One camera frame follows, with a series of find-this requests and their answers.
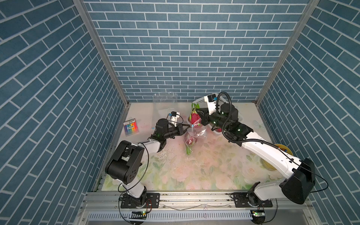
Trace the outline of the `white plastic basket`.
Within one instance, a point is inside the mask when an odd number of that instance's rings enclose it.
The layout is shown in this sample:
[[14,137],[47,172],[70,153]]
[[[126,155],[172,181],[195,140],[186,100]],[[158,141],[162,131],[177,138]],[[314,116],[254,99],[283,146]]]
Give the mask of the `white plastic basket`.
[[[199,105],[200,108],[207,108],[208,107],[208,101],[209,101],[209,96],[215,95],[214,97],[214,102],[216,103],[217,97],[218,97],[218,93],[213,93],[213,94],[209,94],[206,95],[204,97],[198,98],[196,100],[194,100],[192,103],[195,105]],[[219,101],[218,101],[218,105],[222,105],[224,103],[228,103],[227,98],[224,98],[223,96],[220,97]]]

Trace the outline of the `zip-top bag with label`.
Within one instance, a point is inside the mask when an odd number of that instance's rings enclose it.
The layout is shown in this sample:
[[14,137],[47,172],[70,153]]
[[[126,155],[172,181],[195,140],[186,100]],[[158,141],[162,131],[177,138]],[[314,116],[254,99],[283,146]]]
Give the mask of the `zip-top bag with label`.
[[169,113],[175,111],[178,96],[175,92],[160,92],[153,95],[152,129],[159,119],[168,117]]

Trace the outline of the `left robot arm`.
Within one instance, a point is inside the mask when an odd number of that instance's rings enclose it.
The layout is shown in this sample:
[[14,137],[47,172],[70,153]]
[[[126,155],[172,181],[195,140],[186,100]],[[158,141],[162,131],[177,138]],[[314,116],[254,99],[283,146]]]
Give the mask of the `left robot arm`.
[[143,154],[146,153],[146,162],[149,163],[151,153],[162,151],[167,144],[167,139],[184,135],[189,127],[191,126],[188,124],[168,119],[158,120],[154,133],[147,141],[131,143],[124,140],[120,142],[105,166],[106,174],[115,180],[119,180],[128,196],[136,200],[144,199],[146,188],[137,178],[138,170],[142,165]]

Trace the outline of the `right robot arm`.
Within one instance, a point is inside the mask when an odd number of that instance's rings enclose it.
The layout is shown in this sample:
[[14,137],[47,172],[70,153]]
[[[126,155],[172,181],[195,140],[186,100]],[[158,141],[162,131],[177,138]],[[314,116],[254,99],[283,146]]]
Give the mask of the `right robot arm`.
[[256,182],[247,192],[249,205],[257,207],[269,199],[305,203],[316,183],[315,165],[309,158],[299,159],[264,140],[252,128],[239,122],[238,110],[230,103],[217,106],[215,110],[199,108],[196,112],[202,125],[220,128],[228,142],[248,149],[282,174],[279,181]]

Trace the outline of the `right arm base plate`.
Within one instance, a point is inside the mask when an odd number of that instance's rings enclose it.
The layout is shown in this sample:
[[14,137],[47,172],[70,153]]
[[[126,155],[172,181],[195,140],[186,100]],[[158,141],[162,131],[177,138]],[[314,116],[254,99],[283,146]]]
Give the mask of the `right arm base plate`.
[[233,199],[236,208],[271,208],[273,207],[271,200],[262,201],[253,194],[247,192],[231,193],[230,197]]

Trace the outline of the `dragon fruit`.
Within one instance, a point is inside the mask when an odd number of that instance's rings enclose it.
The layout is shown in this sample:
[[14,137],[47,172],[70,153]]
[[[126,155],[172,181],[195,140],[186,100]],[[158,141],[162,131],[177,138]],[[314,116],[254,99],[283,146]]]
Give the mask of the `dragon fruit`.
[[190,122],[190,124],[195,124],[195,122],[200,119],[200,116],[196,111],[199,108],[200,108],[199,104],[195,104],[195,103],[191,104],[191,113],[188,117],[188,122]]
[[185,147],[186,147],[186,154],[188,156],[191,155],[192,153],[192,147],[193,145],[195,145],[195,143],[197,142],[197,137],[193,136],[191,133],[186,133],[184,136],[184,143],[185,143]]

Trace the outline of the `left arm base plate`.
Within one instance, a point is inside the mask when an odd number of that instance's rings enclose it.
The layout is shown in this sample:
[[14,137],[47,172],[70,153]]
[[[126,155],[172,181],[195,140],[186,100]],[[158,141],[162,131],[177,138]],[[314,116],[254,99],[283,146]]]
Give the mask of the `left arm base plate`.
[[135,209],[135,208],[153,208],[159,207],[160,193],[145,193],[139,198],[132,197],[125,193],[120,200],[120,207],[122,209]]

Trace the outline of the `rainbow colour card pack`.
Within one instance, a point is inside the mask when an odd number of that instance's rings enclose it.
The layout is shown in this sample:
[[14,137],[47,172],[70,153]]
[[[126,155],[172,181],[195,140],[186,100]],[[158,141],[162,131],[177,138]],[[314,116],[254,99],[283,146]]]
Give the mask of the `rainbow colour card pack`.
[[137,134],[139,132],[136,119],[130,119],[125,121],[123,123],[123,128],[124,128],[125,136],[130,136],[133,134]]

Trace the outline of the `aluminium front rail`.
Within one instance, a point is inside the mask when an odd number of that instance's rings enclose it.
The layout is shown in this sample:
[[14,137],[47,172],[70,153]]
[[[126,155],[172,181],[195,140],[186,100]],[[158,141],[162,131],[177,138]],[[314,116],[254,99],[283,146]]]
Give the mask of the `aluminium front rail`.
[[149,191],[142,206],[118,192],[89,192],[77,225],[318,225],[312,203],[271,199],[252,207],[244,191]]

